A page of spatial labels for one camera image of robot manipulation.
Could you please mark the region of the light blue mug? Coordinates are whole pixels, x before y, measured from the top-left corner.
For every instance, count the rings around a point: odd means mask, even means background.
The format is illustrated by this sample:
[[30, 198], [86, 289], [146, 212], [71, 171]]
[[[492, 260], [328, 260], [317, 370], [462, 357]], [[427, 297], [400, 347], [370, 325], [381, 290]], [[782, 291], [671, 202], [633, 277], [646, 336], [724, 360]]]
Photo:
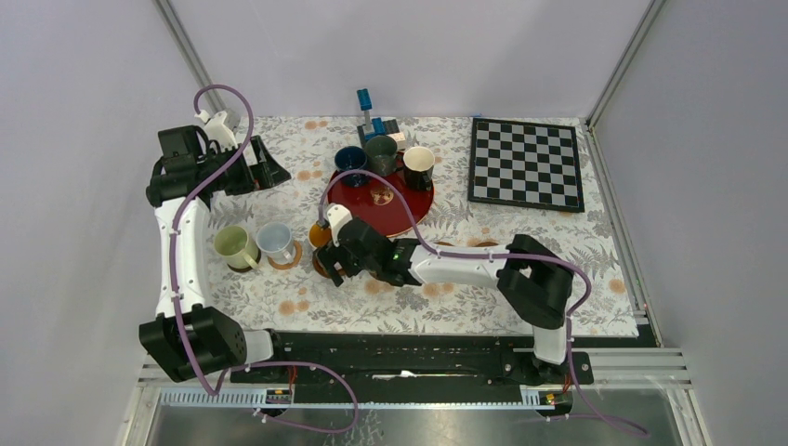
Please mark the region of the light blue mug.
[[257, 247], [276, 265], [288, 265], [296, 259], [296, 248], [291, 230], [281, 222], [270, 222], [255, 236]]

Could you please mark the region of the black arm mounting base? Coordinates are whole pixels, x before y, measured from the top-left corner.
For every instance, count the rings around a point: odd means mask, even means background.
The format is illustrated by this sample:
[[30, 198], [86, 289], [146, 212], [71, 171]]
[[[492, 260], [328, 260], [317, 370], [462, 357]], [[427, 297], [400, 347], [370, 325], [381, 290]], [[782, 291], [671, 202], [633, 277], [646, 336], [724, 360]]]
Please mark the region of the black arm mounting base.
[[347, 403], [349, 395], [326, 366], [344, 378], [363, 403], [503, 403], [519, 400], [522, 385], [562, 389], [569, 367], [539, 362], [529, 336], [319, 334], [278, 332], [274, 360], [284, 367], [232, 372], [232, 384], [283, 385], [297, 403]]

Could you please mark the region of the light green mug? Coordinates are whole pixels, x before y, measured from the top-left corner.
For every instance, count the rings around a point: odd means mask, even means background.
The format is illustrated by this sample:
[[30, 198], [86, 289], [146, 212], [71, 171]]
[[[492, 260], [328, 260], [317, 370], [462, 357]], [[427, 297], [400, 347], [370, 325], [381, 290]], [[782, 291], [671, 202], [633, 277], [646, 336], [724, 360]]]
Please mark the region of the light green mug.
[[214, 239], [214, 249], [227, 265], [235, 268], [254, 266], [260, 252], [252, 235], [240, 226], [220, 230]]

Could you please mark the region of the dark brown wooden coaster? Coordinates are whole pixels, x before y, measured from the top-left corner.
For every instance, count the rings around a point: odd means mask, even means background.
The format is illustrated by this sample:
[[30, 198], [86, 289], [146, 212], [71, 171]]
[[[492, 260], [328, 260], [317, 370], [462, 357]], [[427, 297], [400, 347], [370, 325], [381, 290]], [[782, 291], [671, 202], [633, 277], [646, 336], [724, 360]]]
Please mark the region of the dark brown wooden coaster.
[[228, 267], [230, 268], [230, 270], [232, 270], [234, 272], [237, 272], [237, 273], [249, 272], [249, 271], [252, 271], [254, 269], [258, 269], [259, 268], [259, 261], [261, 260], [261, 258], [262, 258], [262, 253], [258, 252], [258, 254], [256, 255], [256, 260], [255, 260], [256, 264], [254, 266], [247, 266], [245, 268], [235, 268], [233, 266], [228, 265]]

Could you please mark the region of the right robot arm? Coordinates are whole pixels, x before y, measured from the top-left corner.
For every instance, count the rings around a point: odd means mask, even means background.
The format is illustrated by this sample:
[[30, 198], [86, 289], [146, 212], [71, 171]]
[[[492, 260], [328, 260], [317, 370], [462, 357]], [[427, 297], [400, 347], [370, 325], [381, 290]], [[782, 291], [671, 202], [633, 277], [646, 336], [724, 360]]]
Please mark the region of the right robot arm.
[[531, 236], [486, 247], [437, 246], [389, 239], [354, 217], [333, 231], [316, 258], [336, 286], [366, 271], [395, 287], [456, 283], [495, 290], [532, 326], [536, 376], [555, 383], [570, 370], [565, 321], [575, 272]]

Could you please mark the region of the black mug cream inside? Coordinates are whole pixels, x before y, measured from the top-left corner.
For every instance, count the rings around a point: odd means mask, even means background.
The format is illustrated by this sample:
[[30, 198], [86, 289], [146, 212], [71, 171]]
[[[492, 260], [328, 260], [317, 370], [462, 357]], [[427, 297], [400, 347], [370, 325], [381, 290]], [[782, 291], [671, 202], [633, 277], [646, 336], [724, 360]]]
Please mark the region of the black mug cream inside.
[[436, 158], [431, 149], [414, 146], [402, 155], [403, 178], [411, 190], [432, 191], [432, 173]]

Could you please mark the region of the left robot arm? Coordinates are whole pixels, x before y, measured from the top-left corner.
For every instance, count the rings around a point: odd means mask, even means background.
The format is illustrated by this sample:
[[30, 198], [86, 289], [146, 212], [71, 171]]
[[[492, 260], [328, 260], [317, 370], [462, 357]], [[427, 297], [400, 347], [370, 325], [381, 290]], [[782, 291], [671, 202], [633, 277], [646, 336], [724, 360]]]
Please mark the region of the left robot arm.
[[270, 189], [290, 174], [253, 136], [244, 154], [222, 151], [201, 127], [187, 125], [158, 134], [162, 156], [146, 189], [161, 243], [162, 280], [152, 321], [138, 327], [140, 344], [174, 382], [253, 363], [268, 382], [285, 376], [288, 358], [274, 347], [269, 330], [245, 333], [209, 301], [205, 260], [212, 200], [222, 192], [244, 195]]

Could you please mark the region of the patterned mug orange inside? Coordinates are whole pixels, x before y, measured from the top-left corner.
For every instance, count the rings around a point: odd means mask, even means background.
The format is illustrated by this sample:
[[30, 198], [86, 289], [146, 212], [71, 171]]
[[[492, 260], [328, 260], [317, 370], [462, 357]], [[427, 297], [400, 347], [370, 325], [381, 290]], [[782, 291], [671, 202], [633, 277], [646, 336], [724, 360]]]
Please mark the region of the patterned mug orange inside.
[[309, 244], [313, 249], [332, 245], [334, 243], [334, 234], [330, 223], [325, 220], [324, 222], [317, 221], [309, 229], [308, 234]]

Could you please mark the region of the light wooden coaster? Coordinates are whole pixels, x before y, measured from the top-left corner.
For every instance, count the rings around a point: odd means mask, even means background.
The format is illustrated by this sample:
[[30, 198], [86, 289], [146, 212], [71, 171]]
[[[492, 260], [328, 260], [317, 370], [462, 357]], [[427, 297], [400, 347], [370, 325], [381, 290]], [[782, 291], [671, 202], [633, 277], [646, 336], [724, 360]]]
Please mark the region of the light wooden coaster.
[[295, 256], [293, 257], [293, 259], [289, 263], [279, 264], [279, 263], [275, 262], [269, 256], [268, 257], [269, 264], [274, 269], [278, 269], [278, 270], [287, 270], [287, 269], [292, 269], [292, 268], [296, 267], [298, 265], [298, 263], [300, 262], [300, 260], [302, 259], [302, 256], [303, 256], [303, 248], [302, 248], [301, 243], [299, 241], [294, 241], [294, 250], [295, 250]]

